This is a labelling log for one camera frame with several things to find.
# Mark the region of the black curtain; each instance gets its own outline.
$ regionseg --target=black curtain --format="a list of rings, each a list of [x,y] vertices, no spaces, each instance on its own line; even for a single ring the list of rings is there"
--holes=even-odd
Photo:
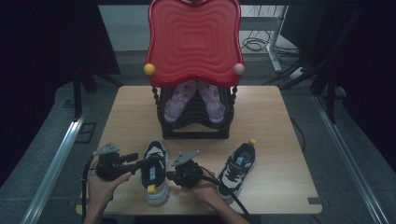
[[[344,107],[396,171],[394,1],[371,1],[338,57]]]
[[[11,0],[0,7],[1,185],[59,87],[78,73],[85,89],[95,91],[92,75],[120,73],[98,6],[80,2]]]

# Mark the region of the yellow knob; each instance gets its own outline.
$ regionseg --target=yellow knob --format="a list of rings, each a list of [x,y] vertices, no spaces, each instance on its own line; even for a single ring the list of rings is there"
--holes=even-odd
[[[143,67],[143,70],[145,71],[146,75],[151,76],[155,73],[155,66],[152,63],[146,63]]]
[[[254,139],[254,138],[249,138],[249,139],[248,139],[248,143],[254,146],[254,145],[256,144],[256,139]]]
[[[156,193],[156,192],[157,192],[157,186],[155,186],[155,185],[148,186],[148,193],[149,194],[153,194],[153,193]]]

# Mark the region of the cable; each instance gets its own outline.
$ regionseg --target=cable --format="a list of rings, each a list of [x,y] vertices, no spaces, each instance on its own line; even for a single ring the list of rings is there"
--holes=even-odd
[[[262,86],[272,84],[274,81],[280,80],[284,77],[288,77],[290,75],[290,71],[295,71],[298,67],[300,67],[304,63],[305,63],[305,59],[303,59],[303,58],[299,59],[292,66],[290,66],[288,69],[286,69],[284,72],[280,73],[279,76],[274,77],[274,78],[262,83]]]
[[[277,8],[277,6],[275,6],[273,17],[275,16],[275,13],[276,13],[276,8]]]
[[[259,12],[257,13],[257,16],[260,16],[260,13],[262,12],[262,6],[259,7]],[[247,48],[250,51],[253,52],[257,52],[257,51],[261,51],[263,49],[265,49],[265,47],[267,46],[267,44],[269,43],[269,41],[265,41],[262,38],[258,38],[257,35],[260,33],[261,31],[257,31],[257,33],[255,34],[254,37],[251,37],[253,34],[253,31],[250,31],[250,34],[248,35],[247,38],[245,38],[242,41],[242,47],[243,48]]]
[[[311,217],[318,223],[321,224],[321,221],[314,215],[311,215]]]
[[[251,12],[254,8],[255,8],[255,7],[252,7],[252,8],[248,11],[247,16],[248,16],[248,14],[250,14],[250,12]]]
[[[303,138],[302,152],[304,152],[304,151],[305,151],[305,136],[304,136],[304,133],[303,133],[303,131],[301,130],[300,126],[298,126],[297,122],[296,122],[294,119],[290,118],[290,120],[291,120],[291,123],[292,123],[292,124],[297,128],[297,130],[300,132],[300,135],[301,135],[301,137]]]
[[[287,66],[292,66],[295,63],[286,63],[285,61],[283,61],[283,58],[289,58],[290,56],[279,56],[279,61]]]
[[[200,166],[201,169],[204,169],[207,171],[208,174],[210,174],[210,172],[203,166]],[[246,219],[249,223],[253,224],[253,220],[251,219],[250,213],[248,212],[248,210],[245,208],[245,206],[241,203],[241,201],[239,201],[239,199],[236,197],[236,195],[230,190],[230,188],[228,188],[227,186],[225,186],[224,184],[221,184],[221,182],[215,178],[212,174],[210,174],[214,180],[208,180],[209,182],[212,182],[218,186],[222,185],[231,195],[231,197],[233,197],[233,199],[235,200],[235,202],[239,205],[239,207],[242,209],[242,211],[244,212]]]

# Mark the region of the wooden table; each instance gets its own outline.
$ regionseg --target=wooden table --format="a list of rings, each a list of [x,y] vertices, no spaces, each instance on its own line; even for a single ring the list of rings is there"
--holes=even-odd
[[[170,153],[170,163],[179,151],[200,150],[194,158],[200,165],[218,173],[227,158],[249,138],[255,145],[257,164],[243,184],[239,199],[250,214],[317,214],[321,204],[304,155],[277,87],[240,86],[229,139],[163,140],[156,105],[149,86],[121,87],[108,117],[99,147],[112,141],[120,154],[139,153],[139,159],[153,140],[162,141]],[[154,207],[144,199],[140,171],[121,184],[108,204],[106,214],[118,215],[200,215],[213,211],[190,192],[168,181],[171,194],[162,206]],[[236,203],[231,207],[242,213]]]

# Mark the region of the black cable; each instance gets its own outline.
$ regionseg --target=black cable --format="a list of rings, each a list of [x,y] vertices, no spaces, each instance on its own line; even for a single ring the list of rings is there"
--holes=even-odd
[[[210,174],[210,172],[203,166],[200,166],[201,169],[204,169],[207,171],[208,174]],[[210,182],[216,184],[216,185],[222,185],[231,195],[231,197],[233,197],[233,199],[235,200],[235,202],[239,205],[239,207],[242,209],[242,211],[244,212],[246,219],[249,223],[254,224],[253,220],[251,219],[250,213],[248,212],[248,210],[246,209],[246,207],[241,203],[241,201],[239,201],[239,199],[236,197],[236,195],[230,190],[230,188],[228,188],[227,186],[225,186],[224,184],[221,184],[221,181],[217,180],[212,174],[210,174],[215,180],[209,180]]]
[[[258,12],[257,16],[260,16],[261,11],[262,11],[262,6],[259,7],[259,12]],[[265,49],[265,47],[267,46],[269,41],[265,41],[262,38],[258,38],[257,34],[259,32],[260,31],[258,31],[254,37],[251,37],[251,35],[253,34],[253,31],[250,31],[250,34],[248,35],[248,37],[242,41],[241,49],[247,48],[253,52],[257,52],[257,51]]]
[[[277,6],[275,6],[273,17],[275,16],[275,13],[276,13],[276,8],[277,8]]]
[[[306,58],[300,52],[290,52],[290,51],[286,51],[286,49],[279,49],[279,47],[275,47],[275,51],[276,51],[277,54],[280,54],[280,55],[283,55],[283,56],[297,57],[297,58]]]
[[[81,209],[82,209],[82,220],[81,223],[84,222],[85,216],[87,215],[87,178],[88,172],[91,168],[91,163],[93,161],[93,156],[88,158],[87,163],[85,164],[84,171],[82,172],[81,178]]]
[[[292,65],[294,65],[295,63],[286,63],[286,62],[283,60],[283,58],[289,58],[289,57],[290,57],[290,56],[279,56],[279,61],[280,61],[281,63],[287,65],[287,66],[292,66]]]
[[[190,175],[190,176],[195,177],[195,178],[197,178],[197,179],[206,180],[206,181],[208,181],[208,182],[211,182],[211,183],[215,184],[216,186],[219,185],[219,181],[218,181],[215,177],[210,178],[210,177],[205,176],[205,175],[198,175],[198,174],[194,174],[194,173],[190,173],[190,172],[185,172],[185,171],[181,171],[181,170],[178,170],[177,172],[178,172],[179,174],[182,174],[182,175]]]
[[[288,48],[282,48],[282,47],[279,47],[279,46],[276,46],[276,49],[288,49]]]
[[[301,135],[301,137],[303,138],[302,152],[304,152],[304,151],[305,151],[305,136],[304,136],[304,133],[303,133],[303,131],[301,130],[300,126],[297,124],[297,122],[296,122],[294,119],[290,118],[290,120],[291,120],[291,123],[292,123],[292,124],[297,128],[297,130],[300,132],[300,135]]]
[[[311,217],[318,223],[321,224],[321,221],[314,215],[311,215]]]
[[[270,12],[270,7],[267,8],[267,16],[268,16],[269,12]]]
[[[288,69],[286,69],[285,71],[283,71],[282,73],[279,74],[279,76],[274,77],[264,83],[262,83],[262,86],[268,85],[268,84],[272,84],[274,81],[280,80],[284,77],[287,77],[290,75],[290,71],[295,71],[298,67],[300,67],[302,64],[305,63],[305,59],[299,59],[297,62],[295,62],[292,66],[290,66]]]
[[[248,14],[250,14],[251,11],[253,11],[253,9],[254,9],[254,7],[252,7],[252,8],[248,11],[247,16],[248,16]]]

